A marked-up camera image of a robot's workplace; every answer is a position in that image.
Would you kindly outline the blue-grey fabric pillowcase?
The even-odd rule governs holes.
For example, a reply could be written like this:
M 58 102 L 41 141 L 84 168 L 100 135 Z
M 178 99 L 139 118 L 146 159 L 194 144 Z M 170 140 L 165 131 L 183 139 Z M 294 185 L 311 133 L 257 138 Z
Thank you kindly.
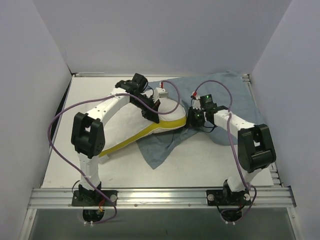
M 250 91 L 235 72 L 222 72 L 212 75 L 171 78 L 174 85 L 165 84 L 169 97 L 180 99 L 185 110 L 191 105 L 191 94 L 196 91 L 199 96 L 211 94 L 218 106 L 231 106 L 233 114 L 240 118 L 260 125 L 265 120 L 261 115 Z M 175 147 L 183 141 L 197 136 L 200 128 L 182 127 L 164 133 L 151 134 L 137 140 L 137 145 L 146 163 L 154 170 L 170 155 Z

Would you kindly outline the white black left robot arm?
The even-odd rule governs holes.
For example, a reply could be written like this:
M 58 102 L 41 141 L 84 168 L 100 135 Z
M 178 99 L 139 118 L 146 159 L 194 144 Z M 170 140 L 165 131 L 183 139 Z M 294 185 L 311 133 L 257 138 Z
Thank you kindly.
M 124 106 L 133 104 L 141 109 L 142 116 L 156 124 L 160 122 L 157 114 L 160 101 L 144 94 L 148 86 L 146 77 L 135 73 L 131 80 L 121 80 L 115 84 L 108 98 L 86 113 L 78 112 L 73 119 L 71 144 L 78 153 L 80 170 L 84 173 L 78 187 L 79 194 L 90 206 L 101 201 L 101 181 L 98 159 L 106 139 L 106 123 Z

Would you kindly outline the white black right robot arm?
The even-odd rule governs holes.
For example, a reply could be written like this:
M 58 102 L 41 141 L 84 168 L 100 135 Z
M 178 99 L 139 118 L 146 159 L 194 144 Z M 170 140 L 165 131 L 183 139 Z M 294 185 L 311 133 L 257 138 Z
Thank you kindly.
M 223 186 L 222 200 L 232 205 L 240 192 L 251 189 L 251 182 L 263 169 L 277 159 L 270 129 L 266 124 L 244 120 L 231 111 L 231 105 L 217 105 L 211 94 L 191 95 L 187 125 L 202 128 L 211 123 L 213 128 L 226 130 L 238 174 L 229 177 Z

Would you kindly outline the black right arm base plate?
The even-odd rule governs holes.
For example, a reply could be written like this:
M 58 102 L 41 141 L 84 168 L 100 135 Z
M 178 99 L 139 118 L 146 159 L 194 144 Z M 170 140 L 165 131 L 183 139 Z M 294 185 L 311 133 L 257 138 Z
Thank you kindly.
M 249 206 L 251 196 L 247 190 L 239 192 L 225 193 L 222 189 L 206 190 L 206 200 L 208 206 Z

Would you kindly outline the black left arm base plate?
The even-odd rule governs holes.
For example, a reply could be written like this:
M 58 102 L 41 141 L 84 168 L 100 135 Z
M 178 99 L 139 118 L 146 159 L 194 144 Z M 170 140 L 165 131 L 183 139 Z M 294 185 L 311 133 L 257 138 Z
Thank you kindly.
M 102 190 L 102 192 L 111 200 L 106 200 L 100 193 L 94 192 L 92 196 L 85 195 L 79 190 L 73 193 L 71 205 L 73 207 L 111 207 L 117 203 L 118 191 Z

